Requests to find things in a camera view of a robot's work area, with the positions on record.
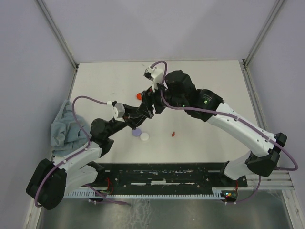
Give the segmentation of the purple earbud charging case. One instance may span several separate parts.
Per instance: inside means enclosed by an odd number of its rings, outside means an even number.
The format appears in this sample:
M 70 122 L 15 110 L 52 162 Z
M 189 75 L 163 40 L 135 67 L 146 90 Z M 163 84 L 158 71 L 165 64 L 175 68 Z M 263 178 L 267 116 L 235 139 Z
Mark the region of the purple earbud charging case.
M 142 131 L 141 131 L 141 129 L 139 129 L 139 128 L 136 128 L 136 129 L 132 130 L 132 135 L 133 135 L 134 137 L 140 137 L 141 134 L 142 134 Z

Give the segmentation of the white earbud charging case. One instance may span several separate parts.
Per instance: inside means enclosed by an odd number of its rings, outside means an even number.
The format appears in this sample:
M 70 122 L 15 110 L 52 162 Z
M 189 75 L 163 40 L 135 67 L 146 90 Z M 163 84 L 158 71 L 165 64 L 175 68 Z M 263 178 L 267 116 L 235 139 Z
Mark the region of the white earbud charging case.
M 141 133 L 141 135 L 140 135 L 140 139 L 141 139 L 142 141 L 148 141 L 149 138 L 150 138 L 150 136 L 149 136 L 148 133 Z

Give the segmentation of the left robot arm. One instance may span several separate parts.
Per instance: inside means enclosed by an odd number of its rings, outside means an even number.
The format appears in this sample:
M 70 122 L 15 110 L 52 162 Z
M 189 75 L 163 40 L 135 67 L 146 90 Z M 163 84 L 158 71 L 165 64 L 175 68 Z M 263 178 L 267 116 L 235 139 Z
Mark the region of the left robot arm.
M 113 118 L 93 120 L 84 146 L 62 159 L 44 159 L 38 163 L 26 187 L 26 193 L 34 199 L 36 207 L 52 210 L 66 194 L 84 185 L 101 186 L 105 182 L 105 169 L 95 160 L 110 151 L 114 143 L 110 136 L 126 127 L 136 129 L 153 116 L 153 109 L 143 104 L 133 107 L 113 102 L 111 106 Z

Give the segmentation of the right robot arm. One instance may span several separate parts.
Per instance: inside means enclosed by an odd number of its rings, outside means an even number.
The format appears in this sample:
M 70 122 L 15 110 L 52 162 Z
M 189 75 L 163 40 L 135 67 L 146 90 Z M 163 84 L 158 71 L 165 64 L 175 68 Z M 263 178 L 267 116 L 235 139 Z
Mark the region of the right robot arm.
M 152 85 L 142 92 L 138 109 L 142 115 L 152 118 L 166 107 L 183 110 L 192 118 L 224 130 L 249 149 L 244 156 L 224 164 L 219 174 L 223 186 L 229 187 L 251 173 L 267 177 L 277 169 L 286 135 L 269 133 L 244 120 L 214 92 L 197 89 L 190 76 L 181 70 L 165 74 L 162 69 L 148 67 L 143 75 Z

